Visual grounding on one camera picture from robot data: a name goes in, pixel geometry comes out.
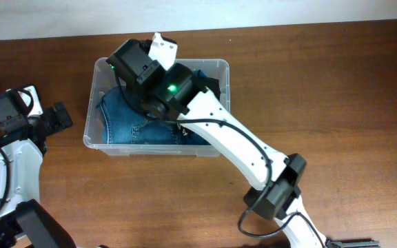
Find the dark blue jeans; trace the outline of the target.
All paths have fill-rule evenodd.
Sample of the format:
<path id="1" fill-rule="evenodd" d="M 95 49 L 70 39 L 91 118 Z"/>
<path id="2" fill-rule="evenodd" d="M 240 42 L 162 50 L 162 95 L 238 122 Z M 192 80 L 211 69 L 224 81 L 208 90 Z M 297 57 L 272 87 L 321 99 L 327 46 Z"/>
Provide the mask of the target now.
<path id="1" fill-rule="evenodd" d="M 134 112 L 136 99 L 129 91 L 122 97 L 118 87 L 101 97 L 96 108 L 103 122 L 103 142 L 125 145 L 207 145 L 208 142 L 194 132 L 179 125 L 148 121 Z"/>

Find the black garment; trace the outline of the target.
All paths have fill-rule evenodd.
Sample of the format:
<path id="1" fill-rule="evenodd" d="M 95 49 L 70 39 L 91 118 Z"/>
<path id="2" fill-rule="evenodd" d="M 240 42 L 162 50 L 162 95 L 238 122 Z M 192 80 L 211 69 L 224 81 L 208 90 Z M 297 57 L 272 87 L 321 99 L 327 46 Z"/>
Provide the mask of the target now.
<path id="1" fill-rule="evenodd" d="M 221 90 L 219 80 L 202 76 L 200 76 L 199 79 L 203 82 L 203 85 L 209 88 L 214 93 L 215 97 L 220 100 Z"/>

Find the blue shirt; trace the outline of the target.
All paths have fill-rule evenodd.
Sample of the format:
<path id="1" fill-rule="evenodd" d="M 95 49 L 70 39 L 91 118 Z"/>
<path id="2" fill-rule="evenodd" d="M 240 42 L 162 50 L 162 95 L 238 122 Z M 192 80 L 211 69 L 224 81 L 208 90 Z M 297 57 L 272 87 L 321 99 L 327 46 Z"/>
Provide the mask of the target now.
<path id="1" fill-rule="evenodd" d="M 204 78 L 204 79 L 207 78 L 207 75 L 202 70 L 195 70 L 195 71 L 193 71 L 193 73 L 198 78 Z"/>

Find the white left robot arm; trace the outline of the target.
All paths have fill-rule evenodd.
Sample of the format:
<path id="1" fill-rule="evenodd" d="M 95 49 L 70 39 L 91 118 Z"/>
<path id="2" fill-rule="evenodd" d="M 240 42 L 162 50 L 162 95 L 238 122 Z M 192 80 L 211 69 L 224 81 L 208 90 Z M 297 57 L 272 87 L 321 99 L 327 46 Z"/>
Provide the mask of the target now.
<path id="1" fill-rule="evenodd" d="M 22 238 L 31 247 L 75 247 L 41 206 L 39 190 L 46 139 L 69 127 L 64 105 L 43 109 L 33 85 L 0 94 L 0 247 L 13 247 Z"/>

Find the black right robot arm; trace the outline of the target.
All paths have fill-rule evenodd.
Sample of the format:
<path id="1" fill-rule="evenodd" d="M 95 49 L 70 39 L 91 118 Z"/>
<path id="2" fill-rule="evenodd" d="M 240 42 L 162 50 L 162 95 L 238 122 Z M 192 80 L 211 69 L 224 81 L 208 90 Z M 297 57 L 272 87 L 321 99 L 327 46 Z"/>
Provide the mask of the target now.
<path id="1" fill-rule="evenodd" d="M 242 234 L 285 234 L 290 247 L 379 247 L 376 240 L 331 240 L 317 230 L 298 187 L 306 160 L 270 147 L 234 118 L 207 78 L 176 62 L 174 41 L 129 39 L 106 62 L 120 91 L 130 88 L 136 97 L 138 114 L 198 134 L 244 175 L 251 187 L 237 223 Z"/>

